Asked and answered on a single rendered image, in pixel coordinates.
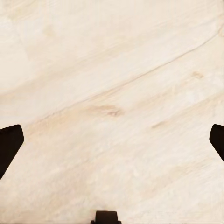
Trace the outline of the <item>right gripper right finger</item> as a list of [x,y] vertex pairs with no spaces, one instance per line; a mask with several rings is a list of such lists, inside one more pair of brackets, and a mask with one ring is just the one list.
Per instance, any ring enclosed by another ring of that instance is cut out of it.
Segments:
[[209,141],[224,162],[224,126],[214,124],[210,132]]

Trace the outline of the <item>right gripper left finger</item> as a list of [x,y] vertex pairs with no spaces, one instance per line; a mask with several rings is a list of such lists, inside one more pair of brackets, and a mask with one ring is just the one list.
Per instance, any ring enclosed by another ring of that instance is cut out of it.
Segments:
[[24,142],[21,125],[0,129],[0,180]]

